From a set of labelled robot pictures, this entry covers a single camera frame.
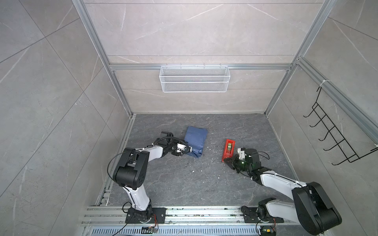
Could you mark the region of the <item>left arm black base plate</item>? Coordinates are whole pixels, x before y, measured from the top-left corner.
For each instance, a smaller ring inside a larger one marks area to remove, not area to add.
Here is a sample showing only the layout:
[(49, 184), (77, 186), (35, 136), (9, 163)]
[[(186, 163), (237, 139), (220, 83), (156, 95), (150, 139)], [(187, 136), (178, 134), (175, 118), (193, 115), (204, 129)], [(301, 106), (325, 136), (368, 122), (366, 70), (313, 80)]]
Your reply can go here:
[(158, 224), (163, 224), (165, 222), (166, 210), (164, 207), (147, 208), (145, 211), (130, 208), (127, 212), (126, 223), (154, 224), (155, 220), (157, 220)]

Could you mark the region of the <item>red tape dispenser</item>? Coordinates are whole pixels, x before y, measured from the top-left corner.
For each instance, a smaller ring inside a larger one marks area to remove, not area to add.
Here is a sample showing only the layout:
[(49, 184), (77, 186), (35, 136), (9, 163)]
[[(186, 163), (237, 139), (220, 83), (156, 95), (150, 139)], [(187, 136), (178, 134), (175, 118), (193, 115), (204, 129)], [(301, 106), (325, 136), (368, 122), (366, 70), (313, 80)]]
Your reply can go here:
[(222, 154), (222, 159), (221, 159), (222, 162), (225, 162), (227, 158), (233, 157), (234, 148), (235, 148), (235, 141), (227, 139), (225, 142), (225, 147)]

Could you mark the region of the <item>light blue wrapping paper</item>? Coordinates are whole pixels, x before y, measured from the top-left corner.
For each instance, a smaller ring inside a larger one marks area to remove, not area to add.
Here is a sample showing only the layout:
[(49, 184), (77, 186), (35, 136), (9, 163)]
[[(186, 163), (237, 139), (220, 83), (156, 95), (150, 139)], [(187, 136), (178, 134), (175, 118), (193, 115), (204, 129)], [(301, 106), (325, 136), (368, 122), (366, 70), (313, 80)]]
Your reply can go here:
[(196, 128), (193, 126), (189, 126), (187, 128), (184, 140), (192, 148), (192, 151), (188, 153), (189, 156), (196, 158), (200, 158), (202, 156), (207, 134), (208, 131), (204, 128)]

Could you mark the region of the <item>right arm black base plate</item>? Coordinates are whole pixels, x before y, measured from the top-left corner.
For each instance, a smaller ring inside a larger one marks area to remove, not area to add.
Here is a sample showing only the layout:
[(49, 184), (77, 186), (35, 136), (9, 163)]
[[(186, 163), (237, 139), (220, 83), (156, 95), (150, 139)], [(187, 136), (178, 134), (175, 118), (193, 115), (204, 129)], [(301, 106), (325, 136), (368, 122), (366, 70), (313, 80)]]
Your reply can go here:
[(284, 223), (282, 218), (273, 218), (272, 216), (269, 216), (268, 213), (264, 213), (260, 207), (242, 206), (240, 210), (244, 216), (245, 223)]

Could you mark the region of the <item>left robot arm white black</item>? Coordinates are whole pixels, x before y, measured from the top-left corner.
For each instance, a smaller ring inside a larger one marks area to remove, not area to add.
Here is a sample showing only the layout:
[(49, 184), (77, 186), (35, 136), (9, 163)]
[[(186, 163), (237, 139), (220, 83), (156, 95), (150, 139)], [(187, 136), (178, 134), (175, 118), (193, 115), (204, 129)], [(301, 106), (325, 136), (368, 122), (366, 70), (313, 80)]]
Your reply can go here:
[(127, 193), (131, 211), (149, 218), (152, 215), (151, 200), (144, 188), (149, 162), (171, 153), (182, 156), (190, 153), (188, 142), (174, 137), (171, 132), (163, 132), (164, 137), (157, 138), (151, 145), (143, 148), (126, 147), (119, 153), (120, 159), (113, 172), (112, 180)]

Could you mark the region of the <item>aluminium mounting rail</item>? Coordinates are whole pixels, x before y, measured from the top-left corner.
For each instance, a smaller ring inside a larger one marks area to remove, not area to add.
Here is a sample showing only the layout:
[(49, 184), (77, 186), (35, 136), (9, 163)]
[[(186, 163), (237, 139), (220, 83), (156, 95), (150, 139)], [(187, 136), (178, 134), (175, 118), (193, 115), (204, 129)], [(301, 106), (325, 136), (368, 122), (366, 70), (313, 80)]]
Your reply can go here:
[(79, 218), (83, 236), (307, 236), (299, 223), (245, 223), (240, 206), (170, 206), (163, 224), (128, 224), (128, 208), (88, 207)]

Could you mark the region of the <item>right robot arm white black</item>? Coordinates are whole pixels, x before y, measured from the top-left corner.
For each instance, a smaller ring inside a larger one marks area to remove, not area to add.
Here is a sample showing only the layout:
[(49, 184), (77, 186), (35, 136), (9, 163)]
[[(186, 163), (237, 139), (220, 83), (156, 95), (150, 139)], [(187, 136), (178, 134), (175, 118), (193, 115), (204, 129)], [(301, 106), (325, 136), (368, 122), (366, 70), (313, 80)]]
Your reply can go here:
[(299, 223), (307, 233), (319, 235), (342, 224), (342, 217), (324, 188), (316, 182), (305, 183), (280, 175), (264, 167), (260, 158), (269, 159), (268, 153), (254, 148), (225, 147), (222, 162), (238, 174), (249, 177), (258, 185), (271, 188), (286, 195), (291, 202), (267, 198), (259, 202), (255, 211), (242, 206), (246, 218), (256, 217), (258, 222), (275, 221), (277, 218)]

